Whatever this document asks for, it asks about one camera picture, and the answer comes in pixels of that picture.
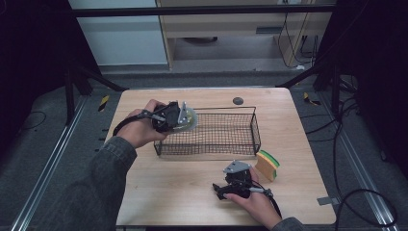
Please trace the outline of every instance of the gray floor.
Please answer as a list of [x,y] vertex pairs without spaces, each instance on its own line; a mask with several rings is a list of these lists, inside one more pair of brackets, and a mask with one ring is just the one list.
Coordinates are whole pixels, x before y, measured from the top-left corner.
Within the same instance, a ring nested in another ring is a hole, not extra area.
[[[180,40],[171,70],[144,70],[135,74],[107,75],[112,81],[132,89],[144,88],[194,88],[194,87],[271,87],[281,84],[299,73],[287,68],[279,59],[276,44],[271,38],[218,38],[214,43]],[[308,91],[324,101],[329,92],[314,94],[309,78],[291,89],[293,101],[301,117],[305,131],[311,131],[330,121],[326,108],[307,103],[303,92]],[[86,107],[74,134],[64,151],[50,184],[34,213],[31,225],[46,211],[48,205],[71,182],[82,175],[89,156],[103,143],[106,131],[115,112],[119,92],[92,82],[94,91],[87,97]],[[98,112],[101,98],[108,94],[110,100],[103,112]],[[351,95],[342,93],[342,99]],[[64,89],[57,89],[41,96],[33,106],[33,112],[11,148],[12,158],[1,166],[0,175],[0,226],[10,226],[45,166],[64,128]],[[366,172],[372,177],[378,191],[384,193],[396,206],[399,230],[408,230],[407,179],[393,163],[381,161],[380,150],[370,135],[361,116],[352,111],[344,118],[344,134],[351,140]],[[332,141],[335,127],[328,126],[308,135],[324,184],[331,197],[338,196],[333,175]],[[347,150],[339,141],[336,165],[340,189],[343,194],[361,188]],[[363,195],[350,198],[349,203],[358,212],[375,220],[371,205]],[[344,208],[340,219],[341,230],[381,230],[357,218]],[[311,225],[312,230],[332,230],[333,225]]]

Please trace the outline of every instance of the wrist strap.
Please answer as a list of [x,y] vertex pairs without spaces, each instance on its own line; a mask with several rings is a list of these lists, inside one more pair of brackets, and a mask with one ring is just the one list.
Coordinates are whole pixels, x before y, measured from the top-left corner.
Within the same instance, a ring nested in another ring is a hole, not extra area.
[[141,111],[140,114],[138,115],[133,115],[130,117],[127,117],[125,119],[123,119],[121,122],[119,122],[119,124],[117,124],[117,126],[114,129],[114,136],[117,135],[117,133],[120,131],[120,129],[122,129],[123,126],[125,126],[128,123],[143,119],[143,118],[147,118],[147,117],[152,117],[152,113],[150,113],[147,110],[143,110]]
[[266,196],[268,197],[270,203],[272,203],[272,205],[273,205],[273,207],[275,208],[276,213],[278,213],[279,217],[282,217],[282,214],[281,214],[281,212],[280,212],[278,203],[276,203],[275,198],[273,198],[273,193],[272,193],[272,191],[271,191],[270,189],[265,190],[265,191],[264,191],[264,195],[266,195]]

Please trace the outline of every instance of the gray sweater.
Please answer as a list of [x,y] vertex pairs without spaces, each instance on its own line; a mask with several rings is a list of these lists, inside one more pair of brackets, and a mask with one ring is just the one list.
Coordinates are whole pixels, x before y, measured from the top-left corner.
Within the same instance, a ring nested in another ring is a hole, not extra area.
[[[89,163],[86,177],[67,187],[38,230],[115,230],[126,174],[137,156],[128,141],[110,138]],[[287,218],[272,230],[306,229],[296,218]]]

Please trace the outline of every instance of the metal rail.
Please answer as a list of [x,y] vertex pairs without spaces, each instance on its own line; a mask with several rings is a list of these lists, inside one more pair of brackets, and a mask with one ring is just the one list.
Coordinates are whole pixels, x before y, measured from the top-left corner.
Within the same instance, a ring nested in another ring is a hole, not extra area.
[[[330,101],[328,97],[321,92],[319,92],[319,97],[322,99],[323,105],[326,111],[330,114],[331,119],[334,119],[331,109],[327,106],[328,102]],[[354,149],[353,144],[344,129],[340,133],[339,139],[341,141],[341,144],[343,145],[345,156],[350,162],[351,168],[353,169],[360,186],[364,189],[378,192],[378,189],[375,186],[374,181],[372,180],[370,174],[364,167],[362,161],[360,160],[360,157],[358,156],[357,151]],[[393,215],[383,198],[372,193],[365,193],[365,195],[379,223],[387,224],[391,223],[394,220]],[[397,225],[394,225],[392,227],[383,228],[383,230],[398,231],[399,228]]]
[[120,9],[75,9],[70,11],[45,10],[58,16],[109,17],[148,16],[181,14],[230,14],[230,13],[324,13],[346,10],[336,4],[299,5],[245,5],[245,6],[200,6],[200,7],[160,7],[160,8],[120,8]]
[[71,123],[66,125],[63,133],[61,134],[51,156],[48,158],[48,162],[45,165],[41,176],[39,177],[36,185],[34,186],[33,190],[29,198],[27,199],[26,203],[24,204],[23,209],[18,214],[17,218],[13,222],[12,231],[24,231],[27,229],[31,218],[33,217],[34,212],[36,211],[39,202],[44,195],[45,190],[47,189],[48,183],[51,180],[51,177],[60,161],[65,148],[71,138],[73,131],[75,130],[76,125],[78,124],[79,118],[84,110],[85,104],[87,102],[87,96],[80,96],[78,105],[76,107],[76,114],[75,117],[72,119]]

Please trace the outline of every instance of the wooden table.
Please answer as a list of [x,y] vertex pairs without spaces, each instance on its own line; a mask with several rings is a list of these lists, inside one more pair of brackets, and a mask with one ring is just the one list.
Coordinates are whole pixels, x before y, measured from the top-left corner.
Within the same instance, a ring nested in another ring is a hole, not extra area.
[[[172,89],[127,90],[122,93],[108,138],[116,125],[149,99],[162,102],[186,101],[192,108],[235,107],[234,97],[243,106],[256,106],[261,149],[281,164],[270,183],[260,175],[260,183],[271,188],[284,218],[296,217],[306,224],[335,221],[331,205],[320,206],[317,198],[327,191],[307,142],[291,94],[286,89]],[[126,191],[117,225],[258,225],[241,207],[218,200],[212,184],[226,185],[222,170],[227,161],[180,161],[158,157],[153,143],[139,148],[138,158],[127,175]],[[255,166],[256,159],[247,163]]]

